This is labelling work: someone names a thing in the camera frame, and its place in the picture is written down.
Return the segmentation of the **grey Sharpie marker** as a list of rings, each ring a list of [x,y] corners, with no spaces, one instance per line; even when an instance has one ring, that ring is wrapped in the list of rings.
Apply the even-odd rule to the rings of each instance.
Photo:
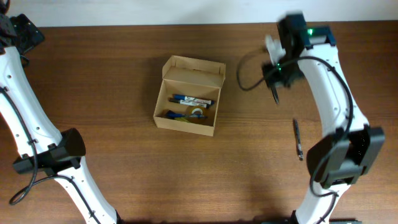
[[[272,96],[274,98],[275,103],[278,105],[279,104],[279,96],[277,94],[277,90],[274,85],[271,85],[271,92],[272,92]]]

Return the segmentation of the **black ballpoint pen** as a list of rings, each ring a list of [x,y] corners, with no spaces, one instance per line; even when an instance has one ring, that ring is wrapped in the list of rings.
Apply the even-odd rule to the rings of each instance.
[[[302,151],[302,145],[301,145],[299,126],[298,126],[298,122],[296,119],[293,119],[293,126],[294,126],[295,140],[296,140],[297,155],[298,155],[299,160],[302,161],[303,160],[303,151]]]

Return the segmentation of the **cardboard box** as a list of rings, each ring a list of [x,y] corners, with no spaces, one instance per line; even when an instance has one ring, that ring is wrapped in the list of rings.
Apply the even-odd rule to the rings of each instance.
[[[162,68],[155,125],[213,136],[225,75],[224,63],[171,56]]]

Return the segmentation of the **yellow tape roll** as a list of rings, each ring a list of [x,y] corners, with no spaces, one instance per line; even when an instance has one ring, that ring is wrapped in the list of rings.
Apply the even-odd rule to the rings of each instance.
[[[186,110],[190,118],[207,119],[208,109],[202,106],[189,106]]]

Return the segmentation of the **black whiteboard marker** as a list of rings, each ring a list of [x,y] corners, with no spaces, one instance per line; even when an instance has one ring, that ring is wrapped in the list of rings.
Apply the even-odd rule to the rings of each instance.
[[[195,102],[195,101],[187,101],[187,100],[178,100],[178,99],[175,99],[175,98],[170,98],[169,102],[178,103],[178,104],[187,105],[187,106],[201,106],[203,108],[209,108],[210,107],[210,105],[206,104],[206,103],[198,103],[198,102]]]

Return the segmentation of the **blue whiteboard marker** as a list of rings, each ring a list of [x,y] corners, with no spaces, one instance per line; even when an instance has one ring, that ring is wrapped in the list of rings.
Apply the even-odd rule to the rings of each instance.
[[[206,99],[202,99],[202,98],[196,98],[196,97],[185,96],[185,95],[177,95],[177,94],[174,94],[174,98],[178,99],[178,100],[187,100],[187,101],[195,101],[198,103],[206,103],[209,105],[213,105],[215,103],[215,101],[213,101],[213,100],[206,100]]]

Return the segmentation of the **yellow highlighter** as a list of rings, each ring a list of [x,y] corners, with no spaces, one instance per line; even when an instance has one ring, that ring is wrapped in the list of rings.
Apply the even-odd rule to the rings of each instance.
[[[185,123],[191,123],[191,121],[190,121],[189,119],[183,118],[183,117],[181,117],[181,118],[174,118],[174,120],[176,120],[176,121],[181,121],[181,122],[185,122]]]

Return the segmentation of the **blue ballpoint pen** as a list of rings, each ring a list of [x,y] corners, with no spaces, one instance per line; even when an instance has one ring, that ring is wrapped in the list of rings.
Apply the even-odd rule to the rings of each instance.
[[[174,113],[173,111],[168,111],[165,114],[165,117],[170,119],[175,118],[195,118],[195,119],[207,119],[206,115],[203,114],[181,114],[181,113]]]

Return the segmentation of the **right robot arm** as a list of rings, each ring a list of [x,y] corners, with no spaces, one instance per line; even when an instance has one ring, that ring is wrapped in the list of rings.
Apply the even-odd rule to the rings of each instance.
[[[279,39],[266,38],[271,63],[262,67],[273,92],[305,78],[317,105],[322,139],[307,152],[309,188],[289,223],[329,223],[340,197],[366,175],[385,141],[371,127],[347,84],[328,26],[309,27],[301,12],[277,23]]]

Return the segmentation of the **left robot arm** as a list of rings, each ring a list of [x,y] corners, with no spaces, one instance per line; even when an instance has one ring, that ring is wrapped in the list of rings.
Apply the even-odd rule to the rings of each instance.
[[[29,64],[25,53],[44,41],[44,36],[25,15],[7,17],[8,7],[1,4],[1,115],[19,153],[14,170],[32,175],[9,204],[21,202],[34,186],[55,180],[87,223],[122,223],[89,172],[81,134],[75,128],[61,132],[52,124],[24,73]]]

